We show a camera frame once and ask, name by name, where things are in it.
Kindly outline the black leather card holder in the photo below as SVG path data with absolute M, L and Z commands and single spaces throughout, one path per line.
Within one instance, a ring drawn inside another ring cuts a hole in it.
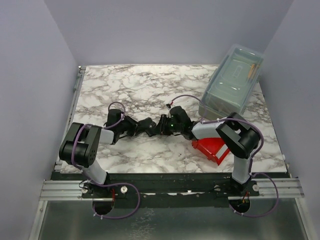
M 146 133 L 149 137 L 156 135 L 157 124 L 150 118 L 147 117 L 143 120 L 138 121 L 136 127 L 136 135 Z

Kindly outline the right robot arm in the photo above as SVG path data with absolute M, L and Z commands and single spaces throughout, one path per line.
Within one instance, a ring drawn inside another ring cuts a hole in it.
M 226 118 L 207 122 L 191 121 L 188 116 L 177 114 L 163 115 L 154 132 L 164 136 L 178 133 L 190 141 L 220 137 L 233 154 L 230 191 L 236 196 L 247 192 L 254 150 L 263 140 L 261 132 L 239 114 L 233 112 Z

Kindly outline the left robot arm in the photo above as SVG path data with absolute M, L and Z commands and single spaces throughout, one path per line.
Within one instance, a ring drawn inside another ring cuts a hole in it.
M 111 191 L 109 174 L 96 160 L 100 144 L 115 145 L 124 133 L 132 135 L 138 122 L 131 117 L 120 115 L 109 117 L 104 127 L 73 122 L 59 148 L 60 160 L 82 172 L 94 184 L 93 191 L 101 198 Z

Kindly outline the red plastic bin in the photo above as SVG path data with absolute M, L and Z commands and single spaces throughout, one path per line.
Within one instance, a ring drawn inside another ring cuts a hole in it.
M 194 149 L 199 150 L 206 158 L 218 166 L 230 152 L 225 142 L 220 137 L 194 140 L 191 143 Z

